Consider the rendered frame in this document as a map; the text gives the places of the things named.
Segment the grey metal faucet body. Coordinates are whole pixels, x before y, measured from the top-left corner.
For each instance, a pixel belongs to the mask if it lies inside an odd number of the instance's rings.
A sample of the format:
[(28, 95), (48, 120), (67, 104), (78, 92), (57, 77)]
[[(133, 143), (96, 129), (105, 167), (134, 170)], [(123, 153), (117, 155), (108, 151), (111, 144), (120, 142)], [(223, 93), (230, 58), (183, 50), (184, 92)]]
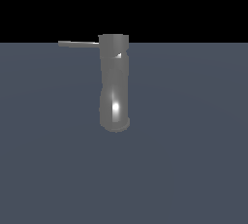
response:
[(100, 125), (109, 132), (123, 132), (130, 126), (128, 116), (129, 57), (119, 53), (101, 57), (102, 91)]

